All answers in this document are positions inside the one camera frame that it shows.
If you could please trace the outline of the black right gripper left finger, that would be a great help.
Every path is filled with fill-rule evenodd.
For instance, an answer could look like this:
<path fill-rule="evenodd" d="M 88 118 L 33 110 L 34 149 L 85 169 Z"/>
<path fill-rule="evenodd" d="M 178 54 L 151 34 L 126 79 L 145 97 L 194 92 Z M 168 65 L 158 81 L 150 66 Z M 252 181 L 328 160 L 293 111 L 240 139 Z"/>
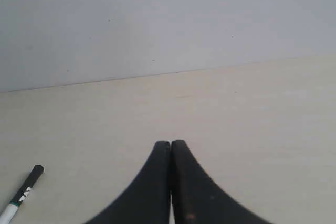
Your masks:
<path fill-rule="evenodd" d="M 131 184 L 87 223 L 169 223 L 170 143 L 155 142 Z"/>

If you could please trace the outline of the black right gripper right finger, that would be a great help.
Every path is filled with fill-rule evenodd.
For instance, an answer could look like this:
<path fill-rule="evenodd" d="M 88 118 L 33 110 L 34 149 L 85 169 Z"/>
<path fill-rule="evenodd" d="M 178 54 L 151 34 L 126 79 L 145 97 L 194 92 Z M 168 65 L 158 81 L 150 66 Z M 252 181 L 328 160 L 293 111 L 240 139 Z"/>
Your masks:
<path fill-rule="evenodd" d="M 172 142 L 171 171 L 175 223 L 268 223 L 225 193 L 184 140 Z"/>

